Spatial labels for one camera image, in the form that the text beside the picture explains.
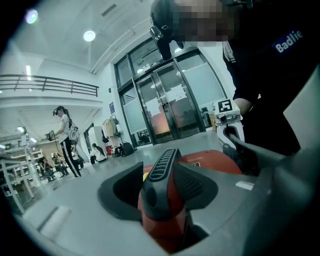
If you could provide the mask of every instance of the white ceiling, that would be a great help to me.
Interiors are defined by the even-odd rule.
[[[0,111],[0,138],[17,135],[17,127],[26,127],[31,138],[45,139],[45,134],[59,129],[59,117],[53,116],[57,105],[2,108]],[[81,131],[99,110],[97,107],[68,106],[70,117]]]
[[[9,42],[8,51],[41,55],[90,70],[122,35],[129,31],[134,38],[146,32],[145,27],[139,29],[137,24],[150,17],[152,1],[43,0],[35,7],[38,20],[34,24],[21,24]],[[116,7],[103,17],[102,13],[113,4]],[[87,30],[96,33],[92,42],[83,38]]]

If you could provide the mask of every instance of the glass door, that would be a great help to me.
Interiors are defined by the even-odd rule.
[[[162,107],[160,95],[151,75],[137,82],[136,85],[147,121],[153,131],[154,142],[159,144],[173,140],[174,137]]]
[[[200,118],[189,90],[174,63],[136,83],[156,144],[200,132]]]
[[[195,104],[179,70],[174,63],[165,65],[153,72],[160,98],[166,109],[170,110],[179,138],[200,132]]]

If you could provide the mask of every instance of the white stripe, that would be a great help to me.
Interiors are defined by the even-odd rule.
[[[70,163],[71,167],[72,167],[73,170],[74,170],[75,175],[77,175],[77,170],[76,170],[76,168],[74,167],[74,165],[72,164],[72,162],[71,162],[71,160],[70,160],[70,156],[68,155],[68,151],[67,151],[67,148],[66,148],[66,142],[65,142],[65,140],[63,141],[63,149],[64,149],[64,152],[65,152],[66,157],[67,157],[68,160],[69,160],[69,163]]]

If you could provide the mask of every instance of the red object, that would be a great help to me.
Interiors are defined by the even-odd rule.
[[[205,150],[192,154],[186,154],[183,155],[178,160],[178,162],[190,165],[197,165],[201,168],[224,172],[228,174],[242,174],[237,164],[229,156],[218,150]],[[144,166],[143,173],[149,173],[152,167],[153,165]]]
[[[112,146],[106,146],[105,150],[108,156],[112,156]]]
[[[210,169],[229,174],[241,175],[242,172],[236,163],[226,154],[218,150],[205,150],[182,156],[178,163],[197,165],[201,168]],[[143,167],[143,173],[149,173],[153,165]],[[178,194],[171,171],[167,184],[167,197],[172,218],[159,221],[148,217],[143,209],[141,195],[138,199],[138,209],[142,215],[142,225],[148,234],[168,253],[175,253],[182,247],[185,235],[186,209]]]
[[[174,172],[171,171],[167,184],[167,197],[172,218],[155,220],[141,210],[142,226],[146,232],[168,253],[175,253],[181,248],[185,233],[186,209],[174,183]]]

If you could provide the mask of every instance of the black track pants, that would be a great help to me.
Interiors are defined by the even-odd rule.
[[[72,173],[74,175],[76,175],[76,172],[77,172],[79,174],[79,176],[81,176],[78,165],[75,163],[74,159],[72,158],[71,142],[70,142],[69,138],[66,138],[60,144],[62,147],[64,159],[65,159],[67,165],[69,166],[70,170],[72,171]]]

